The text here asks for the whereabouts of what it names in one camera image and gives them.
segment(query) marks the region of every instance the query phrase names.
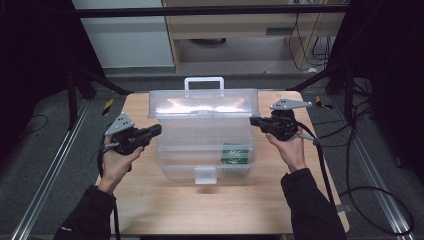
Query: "floor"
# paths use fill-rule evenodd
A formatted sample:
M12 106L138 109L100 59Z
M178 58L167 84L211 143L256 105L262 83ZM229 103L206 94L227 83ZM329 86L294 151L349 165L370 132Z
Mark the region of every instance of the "floor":
M325 44L318 44L316 53L324 50ZM290 52L281 38L266 39L227 39L224 44L199 43L186 41L181 56L181 68L178 73L148 74L126 79L110 80L124 88L135 91L152 89L181 89L182 79L186 76L223 76L226 88L254 87L260 89L286 89L308 79L313 71L322 70L323 66L311 71L298 70L291 60ZM310 61L318 64L310 56ZM366 80L358 83L372 90ZM317 102L319 96L322 105L315 104L308 108L308 113L318 136L334 132L345 125L343 117L343 93L327 96L323 91L326 80L320 81L302 92L305 100ZM86 118L81 130L72 140L72 147L62 152L65 160L54 176L55 182L45 199L38 199L41 207L36 212L35 222L30 222L28 229L32 239L51 239L58 224L66 217L69 209L76 204L87 184L95 181L96 166L92 161L93 150L98 146L98 136L104 131L104 125L110 122L125 101L101 85L94 101L87 103L79 98L78 106L87 106ZM114 107L109 116L100 117L104 103L114 98ZM359 111L368 105L360 105L365 98L355 96L354 104ZM37 104L34 117L27 126L21 141L10 154L10 164L0 175L0 239L10 239L10 234L23 219L24 213L37 194L46 173L60 149L63 139L67 137L68 113L66 92L60 92ZM413 234L397 237L372 227L358 214L357 210L347 213L350 230L348 239L424 239L424 187L407 168L396 165L396 155L386 140L384 131L379 127L378 116L367 112L358 118L357 135L347 154L346 143L352 128L339 131L331 137L322 138L324 156L338 193L346 189L346 170L350 173L352 186L382 186L400 198L409 208L415 219ZM353 193L355 202L371 220L393 231L407 229L411 225L405 211L391 198L372 191ZM347 196L341 197L342 203L352 206ZM240 239L258 239L254 236L240 236Z

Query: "hand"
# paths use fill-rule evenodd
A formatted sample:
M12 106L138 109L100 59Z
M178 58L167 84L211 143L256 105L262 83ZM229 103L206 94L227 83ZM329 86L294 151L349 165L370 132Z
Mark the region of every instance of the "hand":
M109 144L111 137L106 136L104 144ZM113 149L109 149L103 154L103 177L100 180L98 189L108 194L112 194L122 178L128 172L132 162L140 157L143 147L139 147L130 155L123 156Z
M268 141L277 147L283 161L289 167L290 172L294 172L303 168L307 168L305 162L305 152L303 148L303 138L299 137L302 130L299 130L288 141L279 141L274 135L266 133Z

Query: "transparent plastic storage box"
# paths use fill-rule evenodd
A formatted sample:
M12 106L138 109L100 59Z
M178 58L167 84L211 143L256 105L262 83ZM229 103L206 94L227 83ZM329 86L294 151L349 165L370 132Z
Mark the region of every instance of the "transparent plastic storage box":
M190 90L191 81L220 89ZM223 89L222 78L188 78L185 90L149 92L149 118L162 124L156 162L171 180L215 184L244 179L256 161L249 117L259 116L257 89Z

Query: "black sleeve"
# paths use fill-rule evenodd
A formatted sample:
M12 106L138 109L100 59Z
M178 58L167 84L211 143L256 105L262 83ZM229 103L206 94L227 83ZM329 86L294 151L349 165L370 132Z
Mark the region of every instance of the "black sleeve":
M346 239L337 211L319 191L308 168L286 174L281 186L291 209L296 240Z
M116 198L89 187L57 230L54 240L110 239L110 214Z

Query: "wall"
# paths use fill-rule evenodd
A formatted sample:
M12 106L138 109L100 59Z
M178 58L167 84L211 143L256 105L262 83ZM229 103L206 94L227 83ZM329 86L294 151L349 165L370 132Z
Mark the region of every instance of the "wall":
M160 0L73 0L76 9L162 7ZM90 41L106 75L152 68L173 71L164 17L85 18Z

